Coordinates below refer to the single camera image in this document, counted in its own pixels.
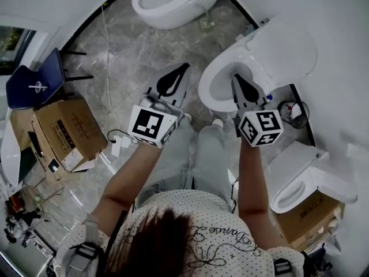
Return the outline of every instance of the woman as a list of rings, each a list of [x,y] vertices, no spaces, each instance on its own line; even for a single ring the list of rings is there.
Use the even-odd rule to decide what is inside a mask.
[[[303,276],[304,257],[288,248],[268,216],[268,194],[258,148],[242,139],[238,215],[231,212],[231,185],[223,122],[201,130],[194,166],[189,145],[195,133],[186,114],[163,150],[140,144],[113,176],[92,213],[106,249],[122,211],[126,217],[108,255],[107,276],[275,276],[274,260],[291,263]],[[85,226],[70,233],[54,267]]]

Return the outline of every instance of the gray marble floor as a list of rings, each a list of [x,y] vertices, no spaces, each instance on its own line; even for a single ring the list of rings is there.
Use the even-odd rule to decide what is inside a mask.
[[[184,111],[193,116],[196,131],[210,124],[213,115],[200,102],[197,94],[198,82],[207,65],[223,50],[235,42],[241,33],[246,34],[249,22],[229,0],[218,0],[210,11],[215,23],[213,29],[203,31],[195,20],[184,27],[164,31],[146,25],[131,7],[131,0],[117,0],[104,12],[110,38],[109,86],[107,82],[107,34],[102,16],[99,15],[74,42],[71,50],[84,51],[87,56],[66,56],[63,63],[68,73],[74,76],[93,74],[92,80],[73,81],[65,84],[67,92],[83,96],[88,102],[97,123],[104,134],[118,128],[114,113],[118,116],[120,128],[127,130],[132,106],[140,100],[150,76],[163,67],[188,62],[192,75],[183,103]],[[273,93],[270,106],[276,107],[281,100],[293,100],[289,87]],[[225,123],[225,147],[229,153],[229,169],[238,176],[238,155],[240,140],[235,136],[233,122]],[[285,125],[285,133],[275,145],[262,149],[263,164],[267,165],[293,140],[307,141],[305,130],[295,130]],[[110,154],[111,145],[104,153],[117,170],[135,150],[136,145],[121,152],[119,158]],[[27,178],[29,185],[35,185],[42,171],[37,166]],[[96,206],[111,173],[99,159],[96,167],[85,173],[74,175],[61,184],[43,182],[38,190],[43,197],[63,187],[60,195],[43,204],[51,223],[40,223],[37,230],[55,249],[64,236],[87,212]]]

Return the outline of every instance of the brown hair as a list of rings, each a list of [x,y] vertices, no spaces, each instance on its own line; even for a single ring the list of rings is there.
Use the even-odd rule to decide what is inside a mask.
[[[179,276],[184,267],[189,216],[175,216],[167,209],[162,216],[149,215],[127,240],[122,237],[116,252],[112,252],[107,276]]]

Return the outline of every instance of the shoe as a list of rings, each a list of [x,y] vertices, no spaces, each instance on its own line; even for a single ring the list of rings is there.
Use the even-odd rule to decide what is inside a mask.
[[[192,116],[189,113],[184,113],[184,115],[190,120],[190,122],[192,121]]]
[[[214,119],[212,125],[214,125],[214,124],[220,126],[221,128],[223,128],[223,125],[224,125],[223,121],[221,119],[218,119],[218,118]]]

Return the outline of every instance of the chair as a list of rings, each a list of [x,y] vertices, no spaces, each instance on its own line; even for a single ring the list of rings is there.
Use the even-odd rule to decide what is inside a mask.
[[[75,51],[64,54],[86,55]],[[31,71],[26,66],[19,66],[6,83],[7,105],[14,110],[39,107],[45,104],[64,81],[92,79],[93,76],[66,78],[61,55],[57,49],[45,59],[37,71]]]

